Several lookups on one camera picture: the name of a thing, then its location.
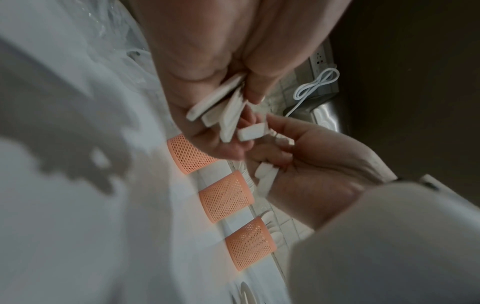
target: orange cup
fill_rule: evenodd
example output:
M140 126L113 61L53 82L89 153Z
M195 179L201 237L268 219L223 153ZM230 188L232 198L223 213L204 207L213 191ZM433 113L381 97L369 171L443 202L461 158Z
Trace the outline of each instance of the orange cup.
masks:
M198 193L212 223L254 203L255 199L240 171L227 175Z
M274 239L259 216L229 235L225 243L238 271L249 267L277 249Z
M197 149L183 134L170 138L166 144L173 161L183 174L192 173L218 161Z

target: orange mesh holder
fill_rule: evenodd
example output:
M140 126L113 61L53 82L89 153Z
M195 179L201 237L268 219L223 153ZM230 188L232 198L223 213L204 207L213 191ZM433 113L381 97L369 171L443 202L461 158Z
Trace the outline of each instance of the orange mesh holder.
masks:
M231 260L238 271L277 249L269 230L259 216L225 239Z
M192 173L218 161L197 149L183 134L170 138L166 144L173 161L183 174Z
M212 223L254 203L255 199L240 171L227 175L198 193Z

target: clear plastic bag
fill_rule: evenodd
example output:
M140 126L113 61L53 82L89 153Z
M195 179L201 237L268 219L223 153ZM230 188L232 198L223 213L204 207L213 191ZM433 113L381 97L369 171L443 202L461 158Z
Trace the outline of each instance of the clear plastic bag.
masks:
M88 43L88 54L135 91L161 90L152 55L136 21L117 0L58 0Z

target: white cable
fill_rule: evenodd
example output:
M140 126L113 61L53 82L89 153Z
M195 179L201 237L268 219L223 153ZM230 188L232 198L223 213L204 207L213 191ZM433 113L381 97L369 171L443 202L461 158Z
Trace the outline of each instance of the white cable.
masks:
M304 102L305 99L310 96L311 93L315 92L316 89L321 86L334 83L339 77L340 72L337 69L326 68L314 81L299 86L293 94L293 99L300 101L285 115L285 117L290 116L290 114L293 113L302 104L302 102Z

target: white sleeve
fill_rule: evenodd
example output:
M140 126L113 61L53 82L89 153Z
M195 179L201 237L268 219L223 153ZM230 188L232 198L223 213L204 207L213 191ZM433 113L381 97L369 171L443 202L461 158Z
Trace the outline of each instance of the white sleeve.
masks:
M480 300L480 212L413 183L366 192L293 250L293 303Z

